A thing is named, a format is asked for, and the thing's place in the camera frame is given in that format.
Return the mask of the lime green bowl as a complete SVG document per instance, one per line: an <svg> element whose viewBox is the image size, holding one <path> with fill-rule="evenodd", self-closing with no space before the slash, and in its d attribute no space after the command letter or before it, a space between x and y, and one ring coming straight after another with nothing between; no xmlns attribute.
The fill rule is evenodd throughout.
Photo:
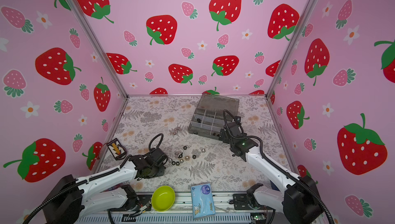
<svg viewBox="0 0 395 224"><path fill-rule="evenodd" d="M175 202L175 191L170 186L161 186L155 190L151 198L154 210L164 212L169 210Z"/></svg>

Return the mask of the aluminium front rail frame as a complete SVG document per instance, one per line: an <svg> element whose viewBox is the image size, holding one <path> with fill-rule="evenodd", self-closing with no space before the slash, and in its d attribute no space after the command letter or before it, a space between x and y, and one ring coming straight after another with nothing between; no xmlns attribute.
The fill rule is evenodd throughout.
<svg viewBox="0 0 395 224"><path fill-rule="evenodd" d="M279 211L273 212L269 207L253 210L242 205L243 210L237 210L234 204L237 192L213 193L215 214L199 219L193 218L194 207L190 193L176 193L172 207L164 212L148 208L143 214L132 217L132 211L111 211L111 217L116 224L287 224L288 220Z"/></svg>

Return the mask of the small black framed card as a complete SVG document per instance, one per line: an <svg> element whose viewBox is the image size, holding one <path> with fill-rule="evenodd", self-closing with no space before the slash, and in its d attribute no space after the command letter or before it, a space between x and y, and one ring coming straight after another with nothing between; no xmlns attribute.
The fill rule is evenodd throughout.
<svg viewBox="0 0 395 224"><path fill-rule="evenodd" d="M119 142L117 138L111 140L110 142L106 143L109 151L111 152L112 156L115 160L122 160L126 157L127 151L125 147Z"/></svg>

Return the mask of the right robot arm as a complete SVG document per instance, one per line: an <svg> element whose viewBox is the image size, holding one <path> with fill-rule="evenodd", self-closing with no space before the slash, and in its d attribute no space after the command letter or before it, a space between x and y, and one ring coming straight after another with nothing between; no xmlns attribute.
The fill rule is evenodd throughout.
<svg viewBox="0 0 395 224"><path fill-rule="evenodd" d="M311 224L321 214L333 224L334 218L321 199L315 181L309 176L300 177L277 163L263 151L262 139L244 132L240 118L232 117L231 120L224 119L220 140L230 145L229 149L236 157L264 173L277 187L277 190L271 190L259 186L253 192L255 202L283 213L291 224Z"/></svg>

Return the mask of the grey plastic compartment organizer box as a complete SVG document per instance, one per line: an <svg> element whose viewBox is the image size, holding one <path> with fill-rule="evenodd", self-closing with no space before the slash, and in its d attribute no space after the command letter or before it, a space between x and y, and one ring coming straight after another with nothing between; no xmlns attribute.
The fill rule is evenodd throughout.
<svg viewBox="0 0 395 224"><path fill-rule="evenodd" d="M239 109L239 100L231 97L203 94L193 113L188 132L193 135L220 140L220 132L224 128L223 110L234 116Z"/></svg>

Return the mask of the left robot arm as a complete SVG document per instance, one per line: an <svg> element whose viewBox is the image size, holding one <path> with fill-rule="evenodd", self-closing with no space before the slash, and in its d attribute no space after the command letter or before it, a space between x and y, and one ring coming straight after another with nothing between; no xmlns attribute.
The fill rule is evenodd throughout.
<svg viewBox="0 0 395 224"><path fill-rule="evenodd" d="M45 200L34 209L24 223L42 211L48 224L73 224L78 219L101 211L133 211L145 209L126 181L163 176L168 156L160 149L145 155L128 155L113 168L86 177L63 177Z"/></svg>

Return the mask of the blue tissue pack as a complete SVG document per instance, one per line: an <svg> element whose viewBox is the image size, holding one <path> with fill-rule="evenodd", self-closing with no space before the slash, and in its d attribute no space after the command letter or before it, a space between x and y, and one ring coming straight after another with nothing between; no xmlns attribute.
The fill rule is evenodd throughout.
<svg viewBox="0 0 395 224"><path fill-rule="evenodd" d="M193 219L215 215L215 204L210 183L191 186Z"/></svg>

